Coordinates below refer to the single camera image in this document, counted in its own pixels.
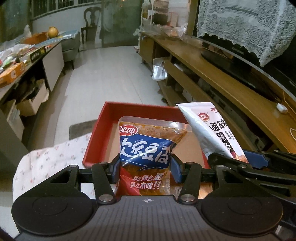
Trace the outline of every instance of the gray rug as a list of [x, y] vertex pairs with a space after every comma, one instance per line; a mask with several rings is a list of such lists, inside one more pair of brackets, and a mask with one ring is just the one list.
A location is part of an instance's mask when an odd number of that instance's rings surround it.
[[75, 139], [77, 137], [92, 132], [96, 121], [97, 120], [90, 120], [87, 122], [71, 125], [69, 128], [69, 140]]

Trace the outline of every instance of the sofa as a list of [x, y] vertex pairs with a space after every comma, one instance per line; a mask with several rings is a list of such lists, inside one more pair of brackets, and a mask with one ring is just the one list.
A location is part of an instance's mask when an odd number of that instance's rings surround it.
[[62, 41], [62, 51], [64, 62], [71, 62], [72, 69], [74, 69], [74, 60], [77, 53], [79, 53], [80, 46], [80, 32], [76, 34], [74, 39], [64, 39]]

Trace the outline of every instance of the white snack package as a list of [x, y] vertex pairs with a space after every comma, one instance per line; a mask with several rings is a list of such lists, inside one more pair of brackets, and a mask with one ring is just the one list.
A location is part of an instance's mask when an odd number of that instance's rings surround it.
[[229, 127], [211, 102], [176, 104], [200, 142], [205, 156], [219, 153], [247, 162], [247, 158]]

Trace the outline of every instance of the spicy tofu snack bag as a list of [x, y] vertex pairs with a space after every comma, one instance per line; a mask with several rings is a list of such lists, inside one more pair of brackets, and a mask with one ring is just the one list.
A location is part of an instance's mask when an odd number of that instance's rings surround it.
[[124, 116], [119, 120], [120, 194], [170, 194], [173, 148], [191, 127], [184, 123]]
[[176, 104], [208, 157], [216, 152], [248, 163], [248, 160], [226, 122], [211, 102]]

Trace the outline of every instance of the lace cover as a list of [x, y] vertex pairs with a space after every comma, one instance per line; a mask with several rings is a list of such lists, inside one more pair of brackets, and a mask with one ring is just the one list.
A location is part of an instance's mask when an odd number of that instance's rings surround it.
[[200, 0], [197, 37], [205, 33], [254, 52], [264, 66], [295, 36], [296, 8], [288, 0]]

